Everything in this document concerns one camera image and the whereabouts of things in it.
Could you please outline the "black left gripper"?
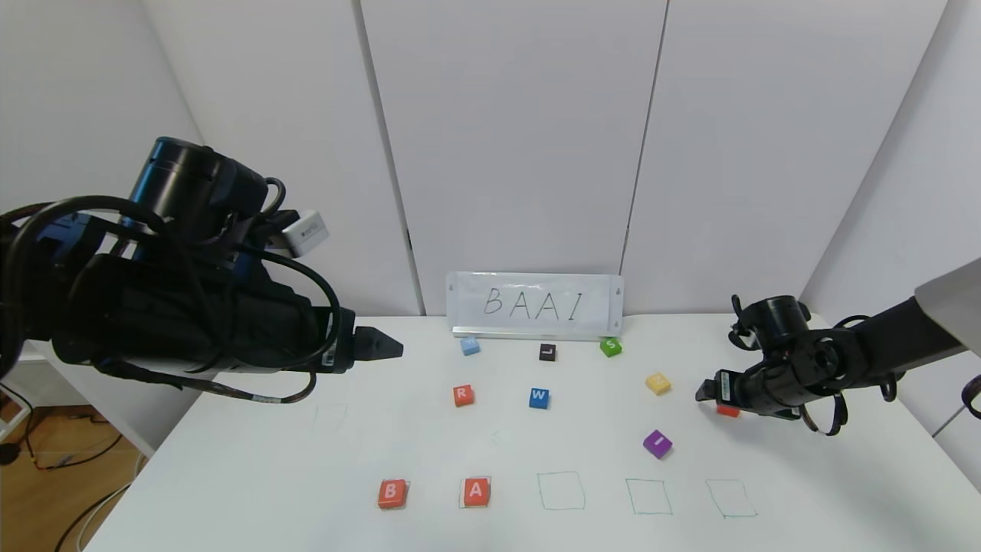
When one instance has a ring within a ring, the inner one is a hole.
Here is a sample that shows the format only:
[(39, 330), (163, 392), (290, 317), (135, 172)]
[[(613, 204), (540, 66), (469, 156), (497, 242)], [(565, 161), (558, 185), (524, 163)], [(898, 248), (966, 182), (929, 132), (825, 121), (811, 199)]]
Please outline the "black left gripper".
[[(272, 307), (265, 308), (265, 317), (256, 329), (261, 360), (295, 360), (319, 349), (333, 326), (332, 308), (312, 305), (307, 298), (295, 293), (292, 287), (272, 279), (256, 280), (256, 289), (264, 297), (277, 301)], [(402, 342), (375, 327), (354, 329), (354, 319), (352, 310), (341, 308), (340, 331), (332, 346), (316, 360), (284, 367), (285, 373), (345, 373), (353, 365), (350, 359), (351, 338), (355, 361), (399, 359), (403, 356)]]

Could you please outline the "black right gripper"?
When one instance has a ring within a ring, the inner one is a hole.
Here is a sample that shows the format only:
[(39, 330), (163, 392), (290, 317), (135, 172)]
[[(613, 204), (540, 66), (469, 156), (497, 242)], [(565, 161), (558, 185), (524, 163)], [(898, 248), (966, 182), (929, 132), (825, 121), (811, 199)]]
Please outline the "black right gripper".
[(802, 384), (787, 366), (771, 366), (745, 373), (719, 370), (696, 391), (697, 402), (718, 402), (758, 416), (799, 420)]

